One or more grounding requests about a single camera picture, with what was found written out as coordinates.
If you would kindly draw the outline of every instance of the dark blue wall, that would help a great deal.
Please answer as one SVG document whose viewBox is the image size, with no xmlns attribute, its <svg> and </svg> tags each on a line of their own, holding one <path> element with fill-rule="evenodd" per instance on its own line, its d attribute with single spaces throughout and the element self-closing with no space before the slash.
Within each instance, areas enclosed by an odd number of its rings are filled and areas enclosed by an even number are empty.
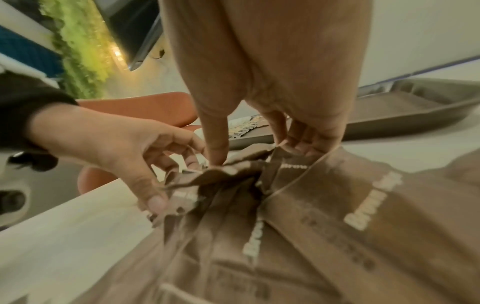
<svg viewBox="0 0 480 304">
<path fill-rule="evenodd" d="M 0 26 L 0 53 L 12 57 L 48 75 L 64 72 L 59 54 Z"/>
</svg>

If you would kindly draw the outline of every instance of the chair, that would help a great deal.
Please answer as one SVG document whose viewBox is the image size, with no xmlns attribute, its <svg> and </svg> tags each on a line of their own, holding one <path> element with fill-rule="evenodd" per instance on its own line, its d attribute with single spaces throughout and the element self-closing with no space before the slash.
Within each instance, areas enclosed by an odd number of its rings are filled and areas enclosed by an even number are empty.
<svg viewBox="0 0 480 304">
<path fill-rule="evenodd" d="M 91 110 L 135 118 L 153 119 L 190 131 L 201 127 L 190 125 L 198 116 L 192 97 L 184 92 L 122 99 L 78 100 L 78 103 L 82 107 Z M 116 179 L 118 177 L 110 172 L 94 167 L 84 167 L 78 176 L 78 191 L 80 194 L 85 194 Z"/>
</svg>

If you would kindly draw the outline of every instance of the television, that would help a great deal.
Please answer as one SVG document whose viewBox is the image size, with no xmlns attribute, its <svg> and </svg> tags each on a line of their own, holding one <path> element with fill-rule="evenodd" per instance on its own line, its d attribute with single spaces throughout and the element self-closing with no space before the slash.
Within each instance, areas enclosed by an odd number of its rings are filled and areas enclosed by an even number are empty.
<svg viewBox="0 0 480 304">
<path fill-rule="evenodd" d="M 137 69 L 164 32 L 158 0 L 95 0 L 95 4 L 128 68 Z"/>
</svg>

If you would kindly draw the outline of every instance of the white table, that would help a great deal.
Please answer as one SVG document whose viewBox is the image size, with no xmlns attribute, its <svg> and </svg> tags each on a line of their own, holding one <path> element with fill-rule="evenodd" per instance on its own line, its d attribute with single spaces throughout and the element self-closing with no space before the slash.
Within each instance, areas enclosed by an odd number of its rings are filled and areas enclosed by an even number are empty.
<svg viewBox="0 0 480 304">
<path fill-rule="evenodd" d="M 422 77 L 480 81 L 480 61 Z M 480 147 L 480 110 L 435 132 L 345 143 L 366 158 L 415 172 L 443 167 Z M 76 298 L 151 231 L 120 181 L 112 182 L 0 233 L 0 304 L 30 293 L 30 303 Z"/>
</svg>

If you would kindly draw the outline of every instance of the green plant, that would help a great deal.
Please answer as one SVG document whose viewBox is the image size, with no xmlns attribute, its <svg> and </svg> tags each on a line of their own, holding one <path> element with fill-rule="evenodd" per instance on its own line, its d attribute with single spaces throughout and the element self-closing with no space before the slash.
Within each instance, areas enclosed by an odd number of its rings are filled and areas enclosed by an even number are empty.
<svg viewBox="0 0 480 304">
<path fill-rule="evenodd" d="M 55 21 L 53 44 L 62 56 L 65 89 L 76 98 L 100 98 L 113 68 L 112 37 L 93 0 L 40 0 Z"/>
</svg>

